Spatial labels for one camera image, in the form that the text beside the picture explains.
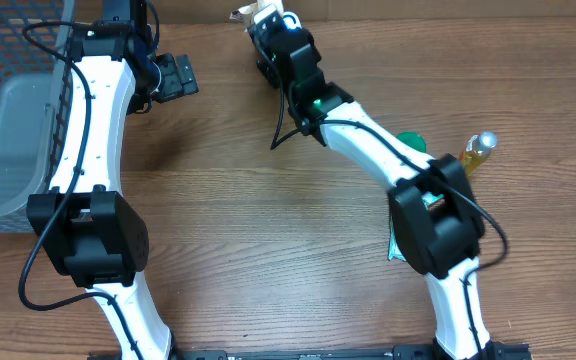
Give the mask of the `beige Pantree snack pouch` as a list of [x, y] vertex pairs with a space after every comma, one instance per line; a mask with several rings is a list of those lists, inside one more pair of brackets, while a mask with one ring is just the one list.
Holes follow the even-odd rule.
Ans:
[[253, 17], [268, 6], [274, 7], [280, 14], [284, 12], [282, 0], [257, 0], [254, 3], [242, 6], [231, 12], [229, 19], [238, 23], [250, 24]]

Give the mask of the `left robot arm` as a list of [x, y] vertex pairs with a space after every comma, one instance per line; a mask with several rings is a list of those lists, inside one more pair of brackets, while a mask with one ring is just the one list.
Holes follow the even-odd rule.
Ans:
[[121, 358], [178, 359], [146, 282], [148, 230], [123, 197], [120, 162], [126, 118], [194, 94], [192, 67], [158, 53], [159, 17], [149, 1], [107, 1], [99, 20], [67, 27], [67, 46], [55, 57], [72, 95], [57, 168], [47, 191], [27, 202], [34, 252], [97, 302]]

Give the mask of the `Kleenex tissue pack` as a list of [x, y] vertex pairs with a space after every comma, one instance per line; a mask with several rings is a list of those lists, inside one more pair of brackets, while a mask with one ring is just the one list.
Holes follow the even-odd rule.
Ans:
[[430, 192], [422, 196], [424, 206], [429, 211], [434, 211], [445, 205], [445, 198], [442, 194], [434, 195]]

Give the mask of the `yellow Vim liquid bottle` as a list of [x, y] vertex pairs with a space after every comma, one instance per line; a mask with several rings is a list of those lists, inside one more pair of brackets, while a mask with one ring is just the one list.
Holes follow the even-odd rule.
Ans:
[[490, 131], [475, 134], [469, 139], [458, 156], [467, 176], [472, 175], [478, 167], [488, 160], [497, 143], [496, 134]]

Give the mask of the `teal snack packet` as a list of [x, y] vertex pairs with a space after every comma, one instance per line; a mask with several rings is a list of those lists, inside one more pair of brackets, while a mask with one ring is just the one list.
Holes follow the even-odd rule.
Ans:
[[389, 221], [389, 246], [388, 246], [388, 260], [399, 260], [406, 262], [406, 258], [401, 252], [395, 237], [395, 228], [392, 220]]

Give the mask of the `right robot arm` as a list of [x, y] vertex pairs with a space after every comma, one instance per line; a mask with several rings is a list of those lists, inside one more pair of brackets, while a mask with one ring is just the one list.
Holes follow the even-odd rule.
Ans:
[[477, 288], [483, 216], [461, 163], [400, 141], [326, 81], [312, 34], [295, 16], [267, 5], [248, 31], [262, 56], [258, 66], [281, 91], [281, 110], [297, 132], [351, 159], [384, 188], [396, 247], [428, 284], [435, 358], [492, 357]]

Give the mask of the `green lid white jar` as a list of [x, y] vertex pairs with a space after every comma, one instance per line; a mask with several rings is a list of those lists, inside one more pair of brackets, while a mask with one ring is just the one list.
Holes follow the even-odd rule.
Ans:
[[426, 141], [420, 134], [416, 132], [402, 132], [397, 134], [396, 138], [418, 152], [427, 152]]

